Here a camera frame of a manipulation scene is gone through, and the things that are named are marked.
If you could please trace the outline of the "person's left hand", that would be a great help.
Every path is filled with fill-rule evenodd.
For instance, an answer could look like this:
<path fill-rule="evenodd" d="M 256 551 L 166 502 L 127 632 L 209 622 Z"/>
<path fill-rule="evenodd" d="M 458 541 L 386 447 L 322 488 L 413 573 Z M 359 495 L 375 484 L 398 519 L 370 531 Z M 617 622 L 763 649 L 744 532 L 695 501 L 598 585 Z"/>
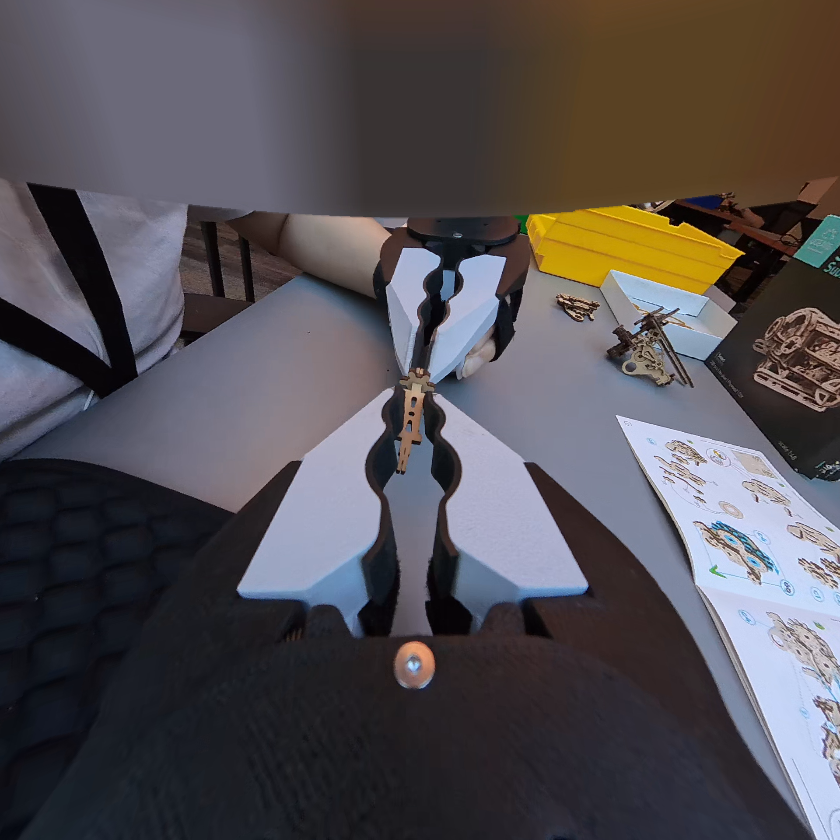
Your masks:
<path fill-rule="evenodd" d="M 495 334 L 496 328 L 490 327 L 467 353 L 463 364 L 456 371 L 459 380 L 473 375 L 481 366 L 493 360 L 497 352 Z"/>

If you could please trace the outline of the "yellow plastic bin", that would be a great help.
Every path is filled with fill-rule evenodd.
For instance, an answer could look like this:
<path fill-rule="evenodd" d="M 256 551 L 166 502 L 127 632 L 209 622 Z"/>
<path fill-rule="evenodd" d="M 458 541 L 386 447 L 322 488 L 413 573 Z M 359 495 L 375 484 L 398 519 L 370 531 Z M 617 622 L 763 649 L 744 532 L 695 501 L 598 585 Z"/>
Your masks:
<path fill-rule="evenodd" d="M 703 294 L 742 252 L 688 224 L 630 206 L 528 217 L 538 268 L 600 287 L 617 270 Z"/>

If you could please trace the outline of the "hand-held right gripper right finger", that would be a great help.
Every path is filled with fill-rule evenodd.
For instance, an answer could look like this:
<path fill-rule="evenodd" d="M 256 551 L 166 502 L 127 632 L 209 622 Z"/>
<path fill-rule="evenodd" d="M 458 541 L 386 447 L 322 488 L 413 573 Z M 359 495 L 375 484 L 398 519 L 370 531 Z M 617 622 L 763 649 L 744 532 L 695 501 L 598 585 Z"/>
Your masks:
<path fill-rule="evenodd" d="M 428 565 L 434 634 L 467 634 L 492 606 L 579 595 L 587 581 L 522 458 L 455 405 L 425 404 L 444 490 Z"/>

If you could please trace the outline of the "dark chair frame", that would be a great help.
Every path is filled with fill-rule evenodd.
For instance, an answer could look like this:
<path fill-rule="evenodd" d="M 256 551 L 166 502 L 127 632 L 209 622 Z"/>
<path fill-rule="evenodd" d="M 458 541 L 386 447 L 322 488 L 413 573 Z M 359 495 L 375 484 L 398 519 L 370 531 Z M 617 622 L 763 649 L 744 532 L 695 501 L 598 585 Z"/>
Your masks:
<path fill-rule="evenodd" d="M 211 332 L 255 302 L 255 285 L 251 250 L 248 240 L 238 236 L 238 252 L 243 273 L 245 300 L 227 298 L 224 287 L 222 260 L 219 253 L 217 224 L 199 223 L 203 238 L 206 264 L 212 295 L 186 292 L 181 338 L 189 344 Z"/>

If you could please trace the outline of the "black honeycomb cushion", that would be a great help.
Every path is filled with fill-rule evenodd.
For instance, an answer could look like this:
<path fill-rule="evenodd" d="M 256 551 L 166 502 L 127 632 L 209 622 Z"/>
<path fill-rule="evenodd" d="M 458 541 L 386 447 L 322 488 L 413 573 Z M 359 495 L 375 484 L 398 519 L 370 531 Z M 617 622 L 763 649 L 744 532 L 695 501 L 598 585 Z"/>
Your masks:
<path fill-rule="evenodd" d="M 231 516 L 98 465 L 2 463 L 2 838 L 54 790 L 162 593 Z"/>

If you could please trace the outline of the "dark wooden model assembly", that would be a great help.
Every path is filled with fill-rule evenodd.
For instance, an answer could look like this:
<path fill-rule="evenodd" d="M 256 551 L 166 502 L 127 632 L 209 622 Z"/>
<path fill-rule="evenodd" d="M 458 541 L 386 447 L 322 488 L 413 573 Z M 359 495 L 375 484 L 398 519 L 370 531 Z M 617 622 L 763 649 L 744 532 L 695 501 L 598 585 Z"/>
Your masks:
<path fill-rule="evenodd" d="M 682 385 L 693 387 L 693 381 L 679 359 L 673 345 L 665 334 L 668 319 L 678 309 L 664 312 L 659 307 L 635 321 L 639 329 L 630 332 L 622 324 L 613 331 L 618 342 L 607 350 L 606 355 L 612 360 L 620 360 L 627 354 L 629 359 L 622 365 L 626 375 L 645 375 L 657 385 L 668 385 L 678 380 Z"/>

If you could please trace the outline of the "slotted wooden axle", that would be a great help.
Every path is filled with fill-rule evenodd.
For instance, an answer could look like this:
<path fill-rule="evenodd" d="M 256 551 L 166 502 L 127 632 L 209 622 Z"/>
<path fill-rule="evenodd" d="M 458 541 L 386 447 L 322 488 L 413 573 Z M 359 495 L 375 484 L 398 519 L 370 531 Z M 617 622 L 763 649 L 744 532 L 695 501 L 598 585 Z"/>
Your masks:
<path fill-rule="evenodd" d="M 406 473 L 413 446 L 420 445 L 423 440 L 421 421 L 424 413 L 424 396 L 423 384 L 414 383 L 405 388 L 403 426 L 397 436 L 400 441 L 400 449 L 397 456 L 396 473 L 400 475 Z"/>

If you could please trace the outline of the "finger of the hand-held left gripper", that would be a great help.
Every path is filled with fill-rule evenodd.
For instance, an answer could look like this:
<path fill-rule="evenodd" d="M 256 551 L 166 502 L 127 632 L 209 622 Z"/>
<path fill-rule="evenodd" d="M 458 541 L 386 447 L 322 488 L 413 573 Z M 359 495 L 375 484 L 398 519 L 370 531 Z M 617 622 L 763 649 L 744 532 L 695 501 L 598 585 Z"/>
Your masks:
<path fill-rule="evenodd" d="M 385 289 L 395 356 L 403 375 L 417 367 L 423 346 L 423 305 L 428 304 L 426 278 L 438 268 L 438 256 L 425 248 L 403 248 Z"/>
<path fill-rule="evenodd" d="M 460 291 L 447 300 L 443 321 L 433 332 L 427 373 L 440 382 L 464 363 L 467 353 L 495 323 L 499 307 L 497 288 L 506 257 L 478 255 L 462 260 Z"/>

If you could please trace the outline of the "white cardboard tray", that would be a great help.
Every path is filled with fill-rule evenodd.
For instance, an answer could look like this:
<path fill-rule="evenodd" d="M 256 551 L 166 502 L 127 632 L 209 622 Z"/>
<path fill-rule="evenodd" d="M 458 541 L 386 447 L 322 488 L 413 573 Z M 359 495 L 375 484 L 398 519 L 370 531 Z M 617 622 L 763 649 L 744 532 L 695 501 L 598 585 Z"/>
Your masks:
<path fill-rule="evenodd" d="M 678 354 L 699 361 L 704 361 L 736 324 L 708 297 L 617 270 L 606 274 L 601 291 L 616 321 L 629 330 L 636 330 L 636 321 L 647 312 L 675 310 L 664 326 L 665 335 Z"/>

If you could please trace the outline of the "black model kit box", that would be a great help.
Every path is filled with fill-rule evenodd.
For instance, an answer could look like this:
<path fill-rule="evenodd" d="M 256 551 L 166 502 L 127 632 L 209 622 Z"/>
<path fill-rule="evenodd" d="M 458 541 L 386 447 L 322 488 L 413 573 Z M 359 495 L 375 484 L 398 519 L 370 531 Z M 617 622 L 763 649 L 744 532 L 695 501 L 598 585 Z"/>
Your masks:
<path fill-rule="evenodd" d="M 706 366 L 792 467 L 839 479 L 839 218 L 826 216 Z"/>

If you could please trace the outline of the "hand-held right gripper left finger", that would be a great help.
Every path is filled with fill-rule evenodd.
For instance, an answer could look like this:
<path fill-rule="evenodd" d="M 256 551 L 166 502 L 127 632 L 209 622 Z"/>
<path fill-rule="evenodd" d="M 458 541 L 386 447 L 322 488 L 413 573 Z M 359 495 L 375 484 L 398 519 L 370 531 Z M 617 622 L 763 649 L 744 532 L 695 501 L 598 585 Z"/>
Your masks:
<path fill-rule="evenodd" d="M 331 605 L 355 636 L 392 630 L 400 571 L 384 488 L 402 390 L 388 388 L 306 453 L 238 584 L 251 599 Z"/>

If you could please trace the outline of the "assembly instruction booklet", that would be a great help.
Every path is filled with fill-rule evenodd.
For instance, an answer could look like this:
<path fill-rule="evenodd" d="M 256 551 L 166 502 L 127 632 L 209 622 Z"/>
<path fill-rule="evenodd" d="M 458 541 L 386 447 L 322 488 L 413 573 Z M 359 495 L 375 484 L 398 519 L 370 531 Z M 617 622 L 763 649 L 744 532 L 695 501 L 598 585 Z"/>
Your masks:
<path fill-rule="evenodd" d="M 758 451 L 618 416 L 816 838 L 839 838 L 838 526 Z"/>

